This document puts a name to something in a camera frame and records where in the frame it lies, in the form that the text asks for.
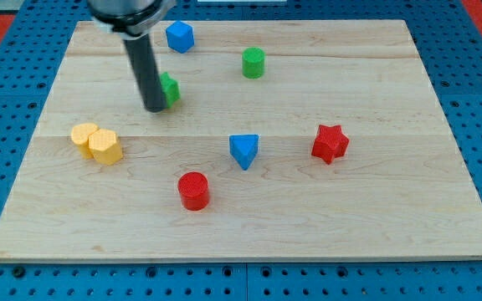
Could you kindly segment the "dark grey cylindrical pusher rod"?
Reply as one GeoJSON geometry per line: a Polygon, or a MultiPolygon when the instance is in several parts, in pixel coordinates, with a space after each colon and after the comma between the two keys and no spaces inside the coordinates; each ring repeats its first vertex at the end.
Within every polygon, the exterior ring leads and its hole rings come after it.
{"type": "Polygon", "coordinates": [[[167,107],[167,100],[149,35],[125,40],[124,45],[145,109],[152,113],[163,111],[167,107]]]}

